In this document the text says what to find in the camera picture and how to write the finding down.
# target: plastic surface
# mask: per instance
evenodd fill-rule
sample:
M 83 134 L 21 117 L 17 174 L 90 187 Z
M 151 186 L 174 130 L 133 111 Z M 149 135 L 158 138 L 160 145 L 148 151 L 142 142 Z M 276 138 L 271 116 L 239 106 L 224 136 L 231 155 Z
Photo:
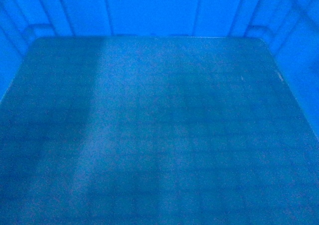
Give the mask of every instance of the plastic surface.
M 0 0 L 0 94 L 43 36 L 262 38 L 319 134 L 318 0 Z
M 257 39 L 40 39 L 0 105 L 3 224 L 318 224 L 318 141 Z

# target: blue plastic bin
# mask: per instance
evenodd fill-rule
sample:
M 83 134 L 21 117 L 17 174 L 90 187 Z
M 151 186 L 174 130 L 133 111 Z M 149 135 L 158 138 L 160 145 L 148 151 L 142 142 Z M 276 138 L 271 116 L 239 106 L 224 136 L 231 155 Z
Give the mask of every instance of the blue plastic bin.
M 105 43 L 108 39 L 95 36 L 110 36 L 111 44 Z M 198 37 L 235 39 L 230 40 L 230 44 L 229 39 L 215 41 L 221 47 L 219 50 L 215 48 L 217 44 L 208 39 L 198 40 Z M 242 38 L 261 38 L 278 69 L 263 42 Z M 151 39 L 162 40 L 169 50 L 161 48 L 158 41 L 147 44 Z M 104 53 L 97 54 L 103 48 L 99 43 L 111 49 L 106 47 Z M 150 48 L 142 47 L 143 43 Z M 319 0 L 0 0 L 0 45 L 0 95 L 7 95 L 0 104 L 1 112 L 5 112 L 0 117 L 0 223 L 318 224 L 319 147 L 315 134 L 319 134 Z M 127 72 L 101 68 L 101 60 L 113 60 L 109 56 L 113 53 L 110 53 L 112 46 L 114 53 L 121 54 L 119 62 L 116 58 L 115 62 L 123 63 Z M 259 50 L 266 59 L 254 54 Z M 212 55 L 224 51 L 227 52 L 225 58 L 212 59 Z M 240 67 L 245 65 L 245 60 L 238 51 L 250 56 L 247 68 Z M 180 58 L 174 58 L 174 52 L 178 52 L 176 55 Z M 239 93 L 237 84 L 248 82 L 246 77 L 261 80 L 260 88 L 251 91 L 259 105 L 266 102 L 269 108 L 249 108 L 253 121 L 259 123 L 243 120 L 239 127 L 233 118 L 247 119 L 245 108 L 236 107 L 234 111 L 233 107 L 217 105 L 220 114 L 231 119 L 223 126 L 211 126 L 211 121 L 203 122 L 204 117 L 209 117 L 203 113 L 209 110 L 202 110 L 204 107 L 186 98 L 184 92 L 185 101 L 192 109 L 174 111 L 175 102 L 165 101 L 163 95 L 173 89 L 162 90 L 170 78 L 164 77 L 163 71 L 158 77 L 162 81 L 152 77 L 148 67 L 152 61 L 145 59 L 148 53 L 170 73 L 178 71 L 167 66 L 170 58 L 192 65 L 185 67 L 192 70 L 186 72 L 187 77 L 176 76 L 169 83 L 183 91 L 181 88 L 187 86 L 188 81 L 196 81 L 195 88 L 188 87 L 190 95 L 203 101 L 207 98 L 201 88 L 205 88 L 205 93 L 209 88 L 204 75 L 209 67 L 200 67 L 201 63 L 211 60 L 217 65 L 230 66 L 234 53 L 240 60 L 239 68 L 236 73 L 230 70 L 220 77 L 214 72 L 214 80 L 220 80 L 221 85 L 218 85 L 219 91 L 212 90 L 212 94 L 225 100 L 226 105 L 233 105 L 245 98 L 232 101 L 229 97 L 218 97 L 218 93 Z M 56 66 L 46 60 L 55 56 L 60 63 L 56 71 L 46 77 L 46 68 Z M 87 61 L 81 68 L 73 67 L 82 63 L 77 62 L 79 58 L 87 58 Z M 140 63 L 141 67 L 131 68 L 125 60 L 136 60 L 136 65 Z M 262 63 L 259 68 L 254 62 L 269 63 Z M 271 65 L 274 73 L 270 73 L 267 65 Z M 250 74 L 250 70 L 259 69 L 265 72 L 265 77 Z M 227 68 L 217 70 L 222 74 Z M 92 88 L 96 86 L 95 73 L 101 81 L 91 97 Z M 109 76 L 109 81 L 103 80 L 103 73 Z M 148 87 L 136 83 L 141 81 L 139 76 L 147 80 Z M 268 88 L 263 81 L 266 78 L 278 88 L 273 85 Z M 119 92 L 117 79 L 131 83 L 136 90 Z M 37 89 L 35 83 L 42 87 Z M 111 91 L 102 98 L 101 91 L 106 86 Z M 72 93 L 79 91 L 81 96 L 73 97 Z M 52 97 L 46 97 L 40 105 L 37 102 L 43 92 L 51 93 Z M 142 114 L 145 110 L 130 113 L 124 109 L 123 105 L 130 102 L 126 100 L 129 96 L 133 106 L 141 106 L 141 102 L 136 102 L 139 93 L 149 108 L 152 101 L 152 97 L 146 95 L 149 92 L 161 95 L 156 103 L 163 103 L 158 108 L 169 105 L 167 113 L 156 114 L 152 110 L 146 110 L 148 114 Z M 269 98 L 261 99 L 263 93 Z M 150 118 L 149 113 L 154 113 L 160 126 L 104 123 L 94 115 L 105 110 L 101 107 L 105 101 L 108 102 L 105 108 L 110 111 L 103 116 L 108 121 L 120 118 L 118 120 L 130 122 L 138 115 L 150 124 L 144 120 Z M 287 101 L 290 104 L 286 110 L 276 107 L 276 103 Z M 184 101 L 176 102 L 178 108 L 182 103 Z M 272 117 L 260 118 L 265 112 Z M 214 111 L 209 118 L 224 119 L 218 117 L 220 114 Z M 86 116 L 87 124 L 80 124 Z M 196 123 L 174 129 L 171 124 L 165 124 L 165 120 L 171 122 L 172 118 L 183 120 L 185 117 Z M 272 123 L 272 118 L 282 121 Z M 220 133 L 205 132 L 208 128 Z M 105 131 L 113 131 L 115 135 L 110 133 L 114 140 L 104 144 L 106 150 L 103 150 L 103 146 L 96 147 L 94 143 L 96 140 L 105 143 L 106 138 L 99 137 Z M 167 140 L 163 136 L 154 139 L 154 131 L 174 139 Z M 283 134 L 277 137 L 263 134 L 274 131 Z M 134 133 L 142 133 L 145 138 L 134 140 Z

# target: bin floor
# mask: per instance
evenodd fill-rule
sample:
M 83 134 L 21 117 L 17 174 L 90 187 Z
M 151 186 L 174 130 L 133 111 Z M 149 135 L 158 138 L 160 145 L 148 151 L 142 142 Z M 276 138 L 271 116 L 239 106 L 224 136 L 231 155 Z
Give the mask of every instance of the bin floor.
M 3 224 L 319 224 L 318 140 L 257 39 L 39 39 L 0 126 Z

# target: blue plastic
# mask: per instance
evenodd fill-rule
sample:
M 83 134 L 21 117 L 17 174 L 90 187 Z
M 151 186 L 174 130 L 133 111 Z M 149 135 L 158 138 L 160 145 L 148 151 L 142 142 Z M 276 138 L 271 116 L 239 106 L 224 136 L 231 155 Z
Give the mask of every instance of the blue plastic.
M 262 38 L 319 133 L 319 0 L 0 0 L 0 95 L 43 36 Z

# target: grid pattern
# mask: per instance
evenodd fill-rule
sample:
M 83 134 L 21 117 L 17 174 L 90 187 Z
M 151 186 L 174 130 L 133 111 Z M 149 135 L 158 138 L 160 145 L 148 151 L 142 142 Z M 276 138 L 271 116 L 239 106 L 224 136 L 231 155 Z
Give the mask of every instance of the grid pattern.
M 318 141 L 263 42 L 36 41 L 1 104 L 6 224 L 318 224 Z

